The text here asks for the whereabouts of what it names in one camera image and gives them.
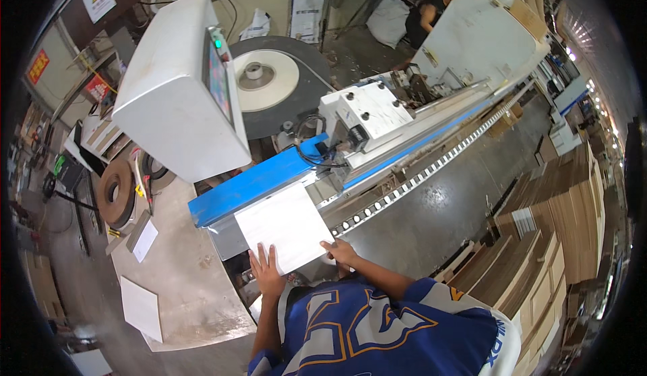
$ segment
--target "workbench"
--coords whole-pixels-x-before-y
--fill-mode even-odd
[[[130,147],[117,158],[128,158]],[[187,202],[192,184],[176,177],[153,198],[151,222],[159,231],[141,263],[123,240],[112,253],[121,276],[156,293],[164,343],[142,334],[153,352],[197,348],[256,332],[252,316],[225,272],[206,228],[196,228]],[[136,223],[148,203],[136,198]],[[108,242],[115,242],[108,235]]]

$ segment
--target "blue jersey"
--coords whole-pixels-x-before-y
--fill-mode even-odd
[[[248,374],[510,375],[520,350],[508,318],[453,287],[423,278],[391,301],[360,278],[292,305],[283,360],[261,351]]]

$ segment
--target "yellow cable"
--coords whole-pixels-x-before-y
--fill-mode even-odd
[[[106,82],[106,81],[105,81],[105,80],[104,80],[104,79],[99,75],[99,73],[97,73],[96,71],[94,71],[94,69],[92,68],[92,66],[91,66],[90,64],[88,64],[88,62],[87,62],[87,60],[85,59],[85,57],[83,56],[83,54],[79,53],[79,59],[83,62],[83,64],[85,64],[85,66],[86,66],[90,71],[92,71],[92,72],[94,73],[94,75],[95,75],[95,76],[97,76],[97,78],[99,78],[99,80],[101,80],[101,82],[102,82],[102,83],[106,84],[106,86],[107,86],[111,91],[113,91],[115,94],[117,93],[117,91],[116,91],[114,88],[112,88],[112,87],[110,86],[110,84],[109,84],[109,83],[107,83],[107,82]]]

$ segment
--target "white board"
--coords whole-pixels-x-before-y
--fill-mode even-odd
[[[301,182],[235,213],[235,217],[255,254],[259,242],[266,255],[274,244],[280,275],[324,255],[326,250],[319,242],[334,241]]]
[[[99,349],[73,353],[70,357],[83,376],[103,376],[113,372]]]
[[[151,249],[151,245],[153,245],[153,241],[155,241],[157,234],[157,229],[149,220],[148,223],[146,223],[146,226],[144,226],[141,235],[139,235],[137,243],[134,245],[133,255],[137,258],[137,262],[144,260],[144,257],[146,257],[148,250]]]
[[[120,278],[120,283],[126,323],[152,339],[164,342],[162,341],[157,295],[129,281],[124,276]]]
[[[85,10],[92,23],[97,23],[108,11],[117,5],[115,0],[83,0]]]

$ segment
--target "yellow clamp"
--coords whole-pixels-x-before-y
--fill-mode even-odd
[[[142,191],[142,186],[140,184],[137,184],[135,187],[134,191],[140,196],[144,197],[144,191]]]

